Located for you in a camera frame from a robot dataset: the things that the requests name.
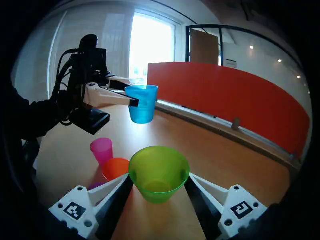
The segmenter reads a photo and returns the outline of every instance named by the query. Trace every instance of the orange partition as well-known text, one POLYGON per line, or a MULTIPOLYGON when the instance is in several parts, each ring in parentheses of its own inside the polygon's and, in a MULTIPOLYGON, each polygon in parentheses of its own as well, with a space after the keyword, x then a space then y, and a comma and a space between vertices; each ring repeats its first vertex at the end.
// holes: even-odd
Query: orange partition
POLYGON ((286 91, 256 75, 215 64, 164 62, 148 65, 148 84, 158 99, 173 102, 249 129, 301 156, 309 117, 286 91))

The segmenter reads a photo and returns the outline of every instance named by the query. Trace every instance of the bright window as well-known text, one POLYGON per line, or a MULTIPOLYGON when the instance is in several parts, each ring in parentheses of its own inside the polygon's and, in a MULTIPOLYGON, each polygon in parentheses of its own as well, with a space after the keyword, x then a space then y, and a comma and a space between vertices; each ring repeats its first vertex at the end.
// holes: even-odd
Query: bright window
POLYGON ((129 78, 147 83, 148 63, 174 61, 175 26, 163 20, 135 13, 132 22, 129 78))

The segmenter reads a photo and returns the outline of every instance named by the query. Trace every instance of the white sign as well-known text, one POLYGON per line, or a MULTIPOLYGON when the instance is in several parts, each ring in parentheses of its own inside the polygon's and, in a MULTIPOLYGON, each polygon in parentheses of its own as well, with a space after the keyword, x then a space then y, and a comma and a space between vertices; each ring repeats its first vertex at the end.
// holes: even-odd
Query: white sign
POLYGON ((226 59, 224 66, 229 68, 237 68, 237 62, 231 59, 226 59))

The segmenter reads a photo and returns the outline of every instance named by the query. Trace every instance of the blue cup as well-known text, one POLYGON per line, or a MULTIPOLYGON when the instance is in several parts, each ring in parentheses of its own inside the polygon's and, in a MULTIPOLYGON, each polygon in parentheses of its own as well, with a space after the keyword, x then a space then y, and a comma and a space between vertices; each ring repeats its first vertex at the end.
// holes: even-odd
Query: blue cup
POLYGON ((125 87, 124 90, 127 96, 139 99, 137 107, 129 106, 131 120, 140 124, 151 122, 156 106, 158 87, 139 85, 125 87))

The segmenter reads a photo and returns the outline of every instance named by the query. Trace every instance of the pink cup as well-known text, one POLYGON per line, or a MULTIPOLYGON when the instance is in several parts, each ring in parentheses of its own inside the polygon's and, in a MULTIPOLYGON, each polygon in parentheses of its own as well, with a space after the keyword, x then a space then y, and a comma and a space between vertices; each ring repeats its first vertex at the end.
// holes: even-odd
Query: pink cup
POLYGON ((100 166, 113 158, 112 141, 109 138, 97 138, 90 144, 90 150, 100 166))

